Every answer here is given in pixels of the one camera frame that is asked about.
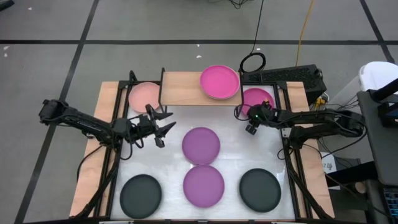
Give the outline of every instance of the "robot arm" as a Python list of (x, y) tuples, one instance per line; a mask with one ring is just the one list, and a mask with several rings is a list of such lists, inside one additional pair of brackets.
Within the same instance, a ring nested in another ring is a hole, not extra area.
[(161, 140), (167, 132), (175, 125), (175, 122), (164, 127), (158, 127), (156, 120), (167, 118), (173, 113), (157, 113), (150, 105), (146, 105), (147, 116), (140, 114), (137, 118), (139, 123), (132, 124), (129, 119), (119, 118), (110, 123), (79, 112), (70, 107), (66, 102), (59, 100), (44, 100), (44, 106), (39, 113), (40, 122), (46, 125), (67, 124), (82, 131), (84, 135), (93, 135), (100, 144), (116, 147), (120, 139), (128, 143), (155, 135), (156, 145), (164, 147)]
[[(268, 102), (253, 106), (248, 111), (249, 125), (246, 131), (255, 134), (259, 125), (277, 129), (289, 129), (290, 145), (301, 149), (308, 139), (318, 139), (331, 135), (342, 135), (349, 138), (360, 137), (363, 134), (362, 115), (351, 111), (308, 111), (293, 113), (287, 110), (271, 108)], [(296, 124), (319, 124), (303, 128)]]

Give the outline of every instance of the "keyboard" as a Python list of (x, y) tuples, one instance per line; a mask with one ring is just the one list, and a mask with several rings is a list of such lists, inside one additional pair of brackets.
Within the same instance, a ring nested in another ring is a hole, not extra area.
[(383, 187), (383, 194), (390, 215), (398, 218), (398, 188)]
[(277, 81), (303, 82), (309, 105), (326, 91), (322, 72), (316, 65), (278, 68), (243, 74), (243, 85), (261, 85)]

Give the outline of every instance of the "cable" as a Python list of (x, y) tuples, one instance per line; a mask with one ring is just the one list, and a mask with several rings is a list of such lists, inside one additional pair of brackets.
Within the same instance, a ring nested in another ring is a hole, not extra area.
[(242, 7), (242, 5), (246, 2), (248, 2), (249, 0), (239, 0), (239, 2), (234, 2), (233, 0), (229, 0), (229, 1), (235, 7), (235, 9), (240, 9)]
[(245, 69), (243, 69), (243, 64), (245, 63), (245, 61), (247, 59), (249, 59), (252, 56), (255, 56), (255, 55), (260, 56), (262, 58), (262, 63), (261, 63), (261, 66), (259, 68), (255, 69), (254, 71), (251, 71), (251, 72), (257, 72), (257, 71), (263, 70), (264, 67), (266, 66), (266, 63), (267, 63), (266, 56), (263, 53), (260, 53), (260, 52), (253, 53), (254, 47), (256, 46), (257, 34), (259, 32), (259, 26), (260, 26), (260, 21), (261, 21), (261, 13), (262, 13), (262, 5), (263, 4), (264, 4), (264, 0), (261, 1), (260, 15), (259, 15), (258, 23), (257, 23), (256, 36), (254, 37), (253, 48), (251, 49), (250, 54), (248, 56), (244, 57), (243, 60), (241, 61), (241, 64), (239, 65), (239, 69), (243, 73), (248, 72), (248, 71), (245, 71)]
[(308, 18), (310, 17), (310, 14), (312, 11), (313, 2), (314, 2), (314, 0), (311, 0), (311, 5), (310, 5), (310, 8), (308, 9), (307, 16), (305, 17), (303, 29), (301, 30), (300, 39), (298, 40), (297, 56), (296, 56), (296, 64), (295, 64), (296, 67), (299, 62), (299, 56), (300, 56), (300, 50), (301, 50), (301, 40), (304, 36), (305, 27), (307, 26)]
[(131, 156), (132, 156), (132, 141), (131, 141), (131, 134), (130, 134), (130, 131), (129, 131), (129, 129), (128, 129), (128, 125), (129, 125), (129, 123), (126, 122), (126, 126), (127, 126), (127, 135), (129, 136), (129, 141), (130, 141), (130, 142), (129, 142), (129, 144), (130, 144), (130, 155), (129, 155), (127, 158), (122, 158), (122, 157), (120, 156), (120, 159), (121, 159), (121, 160), (124, 160), (124, 161), (130, 159)]
[[(291, 149), (291, 151), (289, 152), (289, 155), (291, 155), (292, 153), (293, 153), (293, 149), (292, 148), (289, 148), (289, 149)], [(282, 150), (284, 150), (283, 148), (282, 149), (280, 149), (279, 151), (278, 151), (278, 153), (276, 154), (276, 157), (278, 157), (278, 159), (279, 160), (285, 160), (285, 158), (281, 158), (280, 156), (279, 156), (279, 154), (280, 154), (280, 152), (282, 152)]]
[(341, 151), (341, 150), (343, 150), (343, 149), (346, 149), (347, 147), (352, 146), (353, 144), (358, 143), (358, 142), (359, 142), (360, 140), (362, 140), (367, 134), (368, 134), (368, 129), (365, 128), (365, 133), (364, 133), (359, 139), (357, 139), (355, 142), (352, 142), (351, 144), (348, 144), (348, 145), (346, 145), (346, 146), (344, 146), (344, 147), (341, 147), (341, 148), (339, 148), (339, 149), (336, 149), (336, 150), (334, 150), (333, 152), (328, 153), (328, 154), (322, 156), (322, 159), (325, 158), (326, 156), (330, 156), (330, 155), (332, 155), (332, 154), (335, 153), (335, 152)]
[(356, 134), (356, 132), (355, 131), (352, 131), (352, 130), (349, 130), (349, 129), (346, 129), (346, 128), (344, 128), (341, 124), (339, 124), (337, 121), (335, 121), (335, 120), (333, 120), (333, 122), (337, 125), (337, 126), (339, 126), (342, 130), (344, 130), (344, 131), (346, 131), (346, 132), (348, 132), (348, 133), (351, 133), (351, 134)]
[(344, 188), (348, 193), (350, 193), (352, 196), (354, 196), (354, 198), (356, 198), (357, 200), (367, 203), (367, 205), (369, 205), (373, 210), (379, 212), (380, 214), (384, 215), (384, 216), (387, 217), (387, 218), (394, 219), (394, 220), (398, 221), (398, 218), (393, 217), (393, 216), (391, 216), (391, 215), (389, 215), (389, 214), (383, 212), (382, 210), (376, 208), (375, 206), (373, 206), (373, 205), (372, 205), (370, 202), (368, 202), (367, 200), (363, 200), (363, 199), (359, 198), (359, 197), (356, 195), (356, 193), (354, 193), (352, 190), (350, 190), (349, 188), (347, 188), (347, 187), (344, 186), (343, 184), (339, 183), (339, 182), (338, 182), (337, 180), (335, 180), (334, 178), (330, 177), (327, 173), (325, 173), (325, 176), (326, 176), (327, 178), (329, 178), (331, 181), (333, 181), (334, 183), (336, 183), (337, 185), (339, 185), (340, 187)]
[(248, 107), (252, 108), (252, 106), (250, 106), (250, 105), (245, 105), (245, 104), (241, 104), (241, 105), (235, 106), (235, 109), (234, 109), (234, 117), (235, 117), (236, 119), (240, 120), (240, 121), (249, 121), (250, 118), (246, 118), (246, 119), (241, 119), (241, 118), (239, 118), (239, 115), (240, 115), (241, 112), (242, 112), (243, 106), (248, 106)]
[[(318, 139), (318, 142), (319, 142), (319, 144), (320, 144), (327, 152), (331, 152), (331, 151), (326, 147), (326, 144), (325, 144), (323, 138)], [(345, 168), (350, 168), (350, 167), (353, 167), (353, 166), (354, 166), (354, 165), (352, 165), (352, 163), (350, 163), (350, 162), (349, 162), (348, 160), (346, 160), (346, 159), (343, 159), (343, 158), (340, 158), (340, 157), (337, 157), (337, 156), (335, 156), (335, 158), (336, 158), (336, 162), (339, 163), (340, 165), (342, 165), (342, 166), (345, 167)], [(348, 163), (348, 164), (349, 164), (349, 167), (346, 166), (346, 165), (344, 165), (344, 164), (342, 164), (342, 163), (340, 162), (340, 160), (345, 161), (346, 163)]]
[(221, 1), (224, 1), (224, 0), (217, 0), (217, 1), (210, 1), (210, 0), (207, 0), (208, 3), (218, 3), (218, 2), (221, 2)]
[(141, 135), (141, 132), (140, 132), (140, 129), (139, 128), (137, 128), (137, 133), (138, 133), (138, 138), (139, 138), (139, 140), (140, 140), (140, 142), (141, 142), (141, 145), (139, 145), (136, 141), (134, 141), (134, 144), (139, 148), (139, 149), (142, 149), (143, 147), (144, 147), (144, 140), (142, 140), (142, 135)]
[(79, 174), (80, 174), (81, 165), (83, 165), (84, 161), (85, 161), (87, 158), (89, 158), (92, 154), (94, 154), (94, 153), (97, 152), (99, 149), (101, 149), (101, 147), (102, 147), (102, 146), (98, 146), (98, 148), (94, 149), (94, 151), (92, 151), (92, 152), (90, 152), (89, 154), (87, 154), (87, 156), (85, 156), (85, 157), (81, 160), (79, 166), (77, 167), (76, 182), (78, 182), (78, 180), (79, 180)]
[(139, 117), (139, 115), (138, 116), (135, 116), (135, 117), (132, 117), (132, 118), (129, 118), (128, 120), (132, 120), (132, 119), (136, 119), (136, 118), (138, 118)]

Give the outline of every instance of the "wooden board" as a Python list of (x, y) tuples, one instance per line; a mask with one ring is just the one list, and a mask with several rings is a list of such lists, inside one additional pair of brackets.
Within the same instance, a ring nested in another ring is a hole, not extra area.
[[(290, 107), (293, 112), (309, 111), (307, 96), (302, 82), (287, 82), (287, 93), (289, 94)], [(301, 126), (311, 127), (312, 124), (302, 124)], [(315, 139), (309, 139), (305, 144), (318, 149), (318, 143)], [(331, 204), (326, 178), (323, 173), (322, 160), (320, 159), (319, 152), (315, 149), (303, 146), (300, 150), (307, 189), (324, 211), (331, 217), (334, 217), (335, 213)], [(304, 218), (305, 209), (302, 200), (303, 196), (298, 187), (296, 187), (296, 192), (297, 198), (299, 202), (301, 202), (299, 203), (300, 216)], [(315, 214), (314, 211), (312, 211), (312, 215), (314, 218), (317, 218), (317, 214)]]
[(238, 106), (242, 104), (242, 94), (238, 92), (231, 98), (216, 100), (200, 87), (201, 72), (164, 72), (162, 105), (200, 105), (200, 106)]

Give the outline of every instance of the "black metal frame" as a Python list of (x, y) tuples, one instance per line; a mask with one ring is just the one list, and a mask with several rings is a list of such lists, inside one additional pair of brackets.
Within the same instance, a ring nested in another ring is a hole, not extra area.
[[(129, 100), (128, 100), (128, 95), (131, 91), (131, 89), (133, 88), (133, 86), (138, 85), (140, 83), (144, 83), (144, 82), (153, 82), (156, 83), (158, 85), (160, 85), (160, 90), (159, 90), (159, 106), (161, 108), (161, 110), (163, 112), (167, 111), (167, 106), (163, 106), (161, 101), (161, 96), (162, 96), (162, 82), (163, 82), (163, 76), (164, 76), (164, 72), (165, 69), (162, 68), (162, 72), (161, 72), (161, 76), (160, 76), (160, 81), (138, 81), (137, 77), (135, 76), (133, 71), (130, 71), (129, 74), (129, 80), (128, 81), (119, 81), (119, 85), (118, 85), (118, 90), (116, 93), (116, 101), (115, 101), (115, 106), (113, 109), (113, 115), (112, 115), (112, 119), (116, 119), (118, 118), (118, 114), (119, 114), (119, 108), (120, 108), (120, 104), (121, 102), (121, 98), (122, 98), (122, 94), (123, 94), (123, 90), (125, 88), (127, 88), (127, 92), (126, 92), (126, 97), (124, 100), (124, 108), (123, 108), (123, 114), (122, 117), (123, 118), (127, 118), (127, 112), (128, 112), (128, 108), (129, 108)], [(273, 90), (274, 90), (274, 96), (275, 96), (275, 103), (276, 103), (276, 107), (277, 108), (281, 108), (281, 102), (280, 102), (280, 97), (279, 97), (279, 88), (282, 89), (283, 94), (284, 94), (284, 100), (285, 100), (285, 104), (286, 104), (286, 109), (290, 110), (290, 100), (289, 100), (289, 96), (287, 93), (287, 85), (286, 82), (263, 82), (262, 80), (260, 80), (260, 82), (254, 82), (254, 81), (249, 81), (247, 80), (247, 77), (245, 77), (245, 74), (242, 74), (239, 71), (239, 79), (240, 79), (240, 83), (241, 83), (241, 96), (242, 96), (242, 104), (244, 103), (244, 99), (243, 99), (243, 86), (244, 85), (267, 85), (267, 86), (272, 86)], [(284, 154), (285, 154), (285, 158), (286, 158), (286, 164), (288, 163), (288, 161), (290, 160), (290, 156), (289, 156), (289, 142), (287, 140), (287, 138), (284, 138), (282, 135), (282, 131), (280, 131), (281, 136), (282, 136), (282, 145), (284, 148)], [(120, 142), (120, 146), (116, 149), (116, 152), (121, 152), (122, 149), (122, 144), (123, 142)], [(109, 163), (111, 162), (111, 153), (112, 150), (110, 147), (107, 147), (106, 149), (106, 153), (105, 153), (105, 157), (104, 157), (104, 162), (103, 162), (103, 167), (101, 170), (101, 178), (99, 181), (99, 184), (101, 185), (104, 182), (104, 179), (108, 173), (108, 169), (109, 169)], [(304, 183), (304, 185), (306, 186), (305, 183), (305, 176), (304, 176), (304, 171), (303, 171), (303, 167), (302, 167), (302, 161), (301, 161), (301, 156), (300, 156), (300, 151), (295, 151), (295, 156), (296, 156), (296, 162), (297, 162), (297, 169), (298, 169), (298, 173), (299, 176), (302, 180), (302, 182)], [(113, 205), (113, 198), (114, 198), (114, 190), (116, 187), (116, 179), (118, 177), (118, 169), (119, 167), (117, 167), (116, 170), (116, 174), (113, 177), (111, 183), (110, 183), (110, 188), (109, 188), (109, 197), (108, 197), (108, 201), (106, 203), (106, 213), (104, 217), (100, 217), (100, 210), (101, 210), (101, 204), (102, 204), (102, 197), (97, 201), (96, 207), (94, 209), (94, 213), (93, 213), (93, 218), (105, 218), (107, 220), (110, 220), (110, 215), (111, 215), (111, 211), (112, 211), (112, 205)], [(288, 176), (289, 178), (289, 186), (290, 186), (290, 193), (292, 196), (292, 203), (293, 203), (293, 209), (294, 209), (294, 215), (295, 215), (295, 219), (298, 220), (300, 219), (300, 211), (299, 211), (299, 202), (298, 202), (298, 198), (297, 198), (297, 192), (296, 192), (296, 188), (295, 188), (295, 182), (293, 181), (293, 179)], [(304, 198), (304, 203), (305, 203), (305, 210), (306, 210), (306, 214), (307, 214), (307, 218), (310, 217), (312, 218), (312, 210), (309, 206), (309, 203), (307, 202), (307, 200)], [(151, 221), (145, 221), (145, 220), (140, 220), (140, 223), (151, 223)], [(164, 223), (171, 223), (170, 220), (164, 220)]]

